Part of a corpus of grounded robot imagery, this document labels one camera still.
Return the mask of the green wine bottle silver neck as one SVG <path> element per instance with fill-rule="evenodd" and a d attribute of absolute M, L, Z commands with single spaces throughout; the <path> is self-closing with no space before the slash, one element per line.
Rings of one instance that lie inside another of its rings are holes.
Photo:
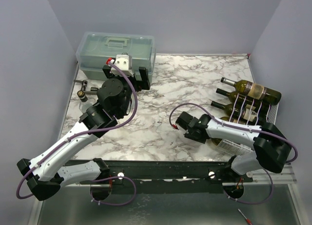
<path fill-rule="evenodd" d="M 229 142 L 220 138 L 210 138 L 211 142 L 216 146 L 226 146 L 229 145 Z"/>

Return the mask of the green wine bottle tan label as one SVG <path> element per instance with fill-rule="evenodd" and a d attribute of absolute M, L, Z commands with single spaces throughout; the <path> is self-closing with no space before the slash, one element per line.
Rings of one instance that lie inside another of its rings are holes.
<path fill-rule="evenodd" d="M 224 120 L 224 121 L 227 121 L 227 122 L 232 122 L 232 123 L 238 123 L 238 124 L 246 124 L 246 122 L 244 120 L 238 120 L 238 119 L 235 119 L 235 118 L 231 118 L 230 117 L 221 117 L 220 119 Z"/>

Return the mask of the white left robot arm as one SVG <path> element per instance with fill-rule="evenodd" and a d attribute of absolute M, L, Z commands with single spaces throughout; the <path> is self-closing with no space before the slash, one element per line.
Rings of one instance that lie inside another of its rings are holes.
<path fill-rule="evenodd" d="M 22 182 L 39 201 L 54 196 L 62 187 L 83 181 L 104 183 L 110 169 L 101 158 L 67 166 L 80 150 L 110 130 L 128 124 L 137 112 L 137 92 L 150 89 L 148 70 L 139 68 L 141 79 L 130 74 L 130 67 L 108 63 L 103 67 L 108 77 L 97 91 L 97 101 L 86 109 L 72 129 L 53 146 L 37 157 L 21 159 L 17 167 Z"/>

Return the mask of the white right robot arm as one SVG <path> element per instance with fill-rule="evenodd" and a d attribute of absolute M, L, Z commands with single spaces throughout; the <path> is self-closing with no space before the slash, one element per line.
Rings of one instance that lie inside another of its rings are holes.
<path fill-rule="evenodd" d="M 249 171 L 265 169 L 280 173 L 291 151 L 285 136 L 272 123 L 243 125 L 203 114 L 199 119 L 182 112 L 175 122 L 187 131 L 185 137 L 200 143 L 207 139 L 223 139 L 250 147 L 253 151 L 230 160 L 224 176 L 235 182 Z"/>

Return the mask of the clear flat liquor bottle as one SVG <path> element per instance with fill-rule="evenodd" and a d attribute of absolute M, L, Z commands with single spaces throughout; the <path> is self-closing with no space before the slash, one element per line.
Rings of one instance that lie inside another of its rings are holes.
<path fill-rule="evenodd" d="M 79 90 L 77 92 L 77 96 L 80 99 L 79 108 L 81 108 L 81 107 L 83 107 L 87 103 L 88 98 L 85 95 L 85 92 L 83 90 Z"/>

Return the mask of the wine bottle on rack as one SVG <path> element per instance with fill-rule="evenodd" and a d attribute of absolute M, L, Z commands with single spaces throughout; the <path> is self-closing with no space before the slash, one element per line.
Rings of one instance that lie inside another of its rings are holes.
<path fill-rule="evenodd" d="M 243 102 L 245 97 L 240 95 L 239 93 L 237 92 L 228 92 L 228 91 L 225 91 L 225 90 L 222 90 L 220 88 L 217 88 L 216 89 L 216 93 L 217 94 L 220 94 L 222 96 L 225 96 L 227 97 L 232 103 L 234 103 L 235 101 L 237 102 Z"/>
<path fill-rule="evenodd" d="M 222 77 L 220 82 L 234 87 L 238 94 L 251 97 L 261 102 L 266 102 L 270 105 L 277 105 L 282 97 L 279 91 L 247 80 L 239 80 L 236 82 Z"/>

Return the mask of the top wine bottle on rack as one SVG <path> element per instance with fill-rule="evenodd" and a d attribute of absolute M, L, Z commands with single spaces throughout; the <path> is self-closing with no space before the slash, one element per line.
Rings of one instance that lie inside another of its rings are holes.
<path fill-rule="evenodd" d="M 239 80 L 236 82 L 222 77 L 220 82 L 234 87 L 238 94 L 251 97 L 261 102 L 266 102 L 270 105 L 277 105 L 282 97 L 279 91 L 247 80 Z"/>

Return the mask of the translucent green storage box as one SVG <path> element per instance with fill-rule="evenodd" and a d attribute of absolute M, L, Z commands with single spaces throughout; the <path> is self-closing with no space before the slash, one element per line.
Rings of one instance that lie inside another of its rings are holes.
<path fill-rule="evenodd" d="M 140 80 L 140 67 L 148 70 L 149 80 L 152 80 L 156 57 L 153 36 L 86 32 L 76 51 L 76 58 L 88 79 L 104 81 L 106 76 L 102 68 L 107 60 L 123 53 L 132 57 L 132 71 L 137 80 Z"/>

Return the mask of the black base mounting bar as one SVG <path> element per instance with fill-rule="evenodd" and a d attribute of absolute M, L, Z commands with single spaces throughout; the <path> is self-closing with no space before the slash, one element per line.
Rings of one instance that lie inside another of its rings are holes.
<path fill-rule="evenodd" d="M 134 181 L 131 184 L 127 180 L 113 180 L 114 194 L 129 194 L 134 186 L 138 194 L 223 193 L 223 183 L 252 182 L 246 175 L 229 172 L 226 162 L 106 160 L 105 163 L 110 169 L 107 177 L 123 173 Z"/>

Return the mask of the red handled screwdriver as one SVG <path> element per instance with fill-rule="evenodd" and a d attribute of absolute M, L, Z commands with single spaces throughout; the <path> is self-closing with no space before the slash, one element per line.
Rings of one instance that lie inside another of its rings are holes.
<path fill-rule="evenodd" d="M 238 209 L 238 212 L 243 216 L 243 218 L 245 219 L 245 221 L 246 221 L 246 223 L 247 223 L 248 225 L 253 225 L 253 223 L 251 222 L 251 220 L 248 219 L 248 218 L 243 214 L 243 212 L 242 212 L 240 209 Z"/>

